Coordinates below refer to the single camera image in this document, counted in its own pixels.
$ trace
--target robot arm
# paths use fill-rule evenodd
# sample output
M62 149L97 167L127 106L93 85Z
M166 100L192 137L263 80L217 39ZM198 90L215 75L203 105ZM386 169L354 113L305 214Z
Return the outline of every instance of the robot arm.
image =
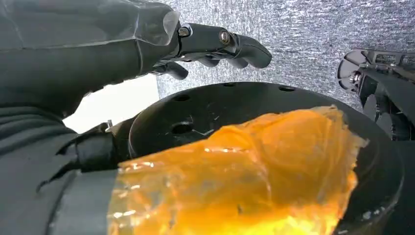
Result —
M108 84L168 73L175 61L263 68L271 55L256 40L221 27L187 24L143 0L0 0L0 105L25 103L65 118L82 97Z

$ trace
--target gray carpet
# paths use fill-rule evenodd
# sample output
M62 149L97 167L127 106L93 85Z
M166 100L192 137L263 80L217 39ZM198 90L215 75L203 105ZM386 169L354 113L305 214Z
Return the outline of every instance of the gray carpet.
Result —
M223 26L259 40L273 55L268 68L237 70L184 63L189 77L158 79L161 97L206 84L263 81L300 87L361 109L336 82L342 56L354 48L415 50L415 0L161 0L181 22Z

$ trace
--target orange plastic wrap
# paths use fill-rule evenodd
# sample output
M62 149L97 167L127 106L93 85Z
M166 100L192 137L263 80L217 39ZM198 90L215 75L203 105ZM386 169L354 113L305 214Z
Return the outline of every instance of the orange plastic wrap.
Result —
M110 235L328 235L366 141L335 107L266 114L121 163Z

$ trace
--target robotic finger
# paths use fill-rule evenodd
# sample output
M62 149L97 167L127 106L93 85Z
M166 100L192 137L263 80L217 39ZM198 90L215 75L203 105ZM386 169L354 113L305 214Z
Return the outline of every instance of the robotic finger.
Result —
M199 61L207 67L215 67L220 60L225 59L238 69L248 65L262 69L272 60L270 52L257 40L228 32L222 27L187 23L178 28L177 37L177 54L166 56L156 63L153 74L167 73L176 79L184 79L187 73L183 72L183 67L177 64L168 66L177 61Z

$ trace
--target metal screw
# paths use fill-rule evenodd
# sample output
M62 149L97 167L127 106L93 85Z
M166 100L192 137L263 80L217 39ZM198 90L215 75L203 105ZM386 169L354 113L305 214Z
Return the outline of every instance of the metal screw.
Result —
M179 28L178 33L179 33L179 36L180 36L180 37L187 37L187 36L189 36L189 35L190 35L190 31L189 31L189 29L188 29L188 28L186 28L186 27L181 27L181 28Z
M231 36L229 32L223 31L219 33L219 40L223 45L228 45L231 42Z
M360 82L360 79L362 79L362 75L356 71L354 71L350 76L349 76L349 81L351 84L355 84Z

